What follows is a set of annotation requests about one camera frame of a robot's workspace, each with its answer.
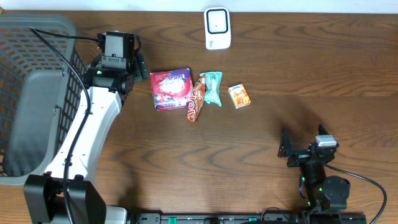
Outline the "small orange box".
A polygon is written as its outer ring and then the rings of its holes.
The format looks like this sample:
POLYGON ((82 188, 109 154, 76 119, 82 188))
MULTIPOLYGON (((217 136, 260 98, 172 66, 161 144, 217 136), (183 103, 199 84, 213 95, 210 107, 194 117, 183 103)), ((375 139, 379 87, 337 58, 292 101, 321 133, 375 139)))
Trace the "small orange box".
POLYGON ((251 99, 242 83, 229 87, 228 93, 236 109, 251 104, 251 99))

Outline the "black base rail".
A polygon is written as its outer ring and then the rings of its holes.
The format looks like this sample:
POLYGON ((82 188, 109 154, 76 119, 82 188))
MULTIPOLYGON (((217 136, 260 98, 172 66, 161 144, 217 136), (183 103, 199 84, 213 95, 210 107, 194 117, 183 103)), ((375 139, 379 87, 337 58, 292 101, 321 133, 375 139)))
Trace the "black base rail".
POLYGON ((239 223, 317 223, 317 224, 366 224, 364 215, 312 214, 308 218, 299 215, 266 213, 264 215, 161 215, 158 213, 140 213, 127 215, 109 215, 105 224, 239 224, 239 223))

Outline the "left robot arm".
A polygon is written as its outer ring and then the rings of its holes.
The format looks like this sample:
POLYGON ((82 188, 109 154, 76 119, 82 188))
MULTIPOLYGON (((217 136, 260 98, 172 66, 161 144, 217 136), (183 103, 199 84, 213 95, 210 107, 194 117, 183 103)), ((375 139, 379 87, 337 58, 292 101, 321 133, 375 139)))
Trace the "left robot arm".
POLYGON ((107 205, 95 174, 109 129, 135 82, 149 77, 138 35, 108 31, 94 41, 101 49, 84 75, 65 64, 81 86, 81 100, 68 134, 42 174, 31 174, 24 197, 32 223, 133 223, 130 211, 107 205))

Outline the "white barcode scanner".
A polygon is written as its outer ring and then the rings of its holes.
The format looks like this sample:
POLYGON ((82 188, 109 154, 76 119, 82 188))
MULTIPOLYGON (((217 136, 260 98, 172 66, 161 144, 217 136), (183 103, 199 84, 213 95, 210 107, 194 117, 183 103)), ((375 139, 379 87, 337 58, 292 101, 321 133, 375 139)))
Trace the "white barcode scanner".
POLYGON ((208 50, 228 49, 231 45, 231 21, 225 7, 209 7, 203 13, 205 46, 208 50))

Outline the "grey plastic mesh basket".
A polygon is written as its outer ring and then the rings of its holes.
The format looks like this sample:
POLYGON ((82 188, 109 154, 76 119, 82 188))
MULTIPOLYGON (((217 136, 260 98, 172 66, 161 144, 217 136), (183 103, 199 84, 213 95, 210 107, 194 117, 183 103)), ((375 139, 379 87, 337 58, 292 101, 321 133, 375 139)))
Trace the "grey plastic mesh basket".
POLYGON ((63 59, 80 74, 86 66, 65 16, 1 16, 1 184, 22 185, 42 174, 63 144, 80 102, 81 86, 63 59))

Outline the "orange snack bar wrapper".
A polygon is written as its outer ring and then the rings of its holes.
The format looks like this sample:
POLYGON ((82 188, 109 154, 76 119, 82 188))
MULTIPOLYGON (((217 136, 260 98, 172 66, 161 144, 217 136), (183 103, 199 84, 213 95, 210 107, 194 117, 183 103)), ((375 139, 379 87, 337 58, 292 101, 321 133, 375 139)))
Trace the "orange snack bar wrapper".
POLYGON ((205 92, 206 79, 205 77, 200 77, 193 87, 192 96, 187 106, 187 120, 189 122, 193 123, 197 119, 204 103, 205 92))

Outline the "red purple snack pack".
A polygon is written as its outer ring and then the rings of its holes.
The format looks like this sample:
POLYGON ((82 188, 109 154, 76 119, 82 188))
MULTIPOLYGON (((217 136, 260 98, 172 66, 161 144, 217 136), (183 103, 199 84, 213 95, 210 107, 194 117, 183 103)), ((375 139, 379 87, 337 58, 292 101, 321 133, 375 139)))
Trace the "red purple snack pack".
POLYGON ((192 96, 193 82, 189 68, 151 73, 150 85, 157 111, 185 108, 192 96))

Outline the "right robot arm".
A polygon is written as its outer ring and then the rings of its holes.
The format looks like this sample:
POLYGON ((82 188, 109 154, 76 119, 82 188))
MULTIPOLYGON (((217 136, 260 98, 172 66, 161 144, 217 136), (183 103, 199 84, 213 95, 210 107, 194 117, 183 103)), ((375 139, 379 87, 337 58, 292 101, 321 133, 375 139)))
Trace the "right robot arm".
POLYGON ((340 212, 347 209, 350 182, 337 175, 327 176, 325 172, 338 147, 338 142, 322 125, 318 126, 318 135, 307 149, 294 149, 288 130, 284 128, 281 131, 277 156, 287 159, 287 167, 300 169, 300 193, 314 211, 340 212))

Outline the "teal snack wrapper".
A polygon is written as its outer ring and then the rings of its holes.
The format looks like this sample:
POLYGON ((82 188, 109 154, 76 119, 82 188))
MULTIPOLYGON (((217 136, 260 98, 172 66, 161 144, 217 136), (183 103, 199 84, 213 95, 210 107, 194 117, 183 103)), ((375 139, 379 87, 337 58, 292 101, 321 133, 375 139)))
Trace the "teal snack wrapper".
POLYGON ((205 79, 206 92, 204 101, 208 104, 214 103, 222 107, 220 98, 220 85, 223 77, 223 72, 205 72, 200 76, 205 79))

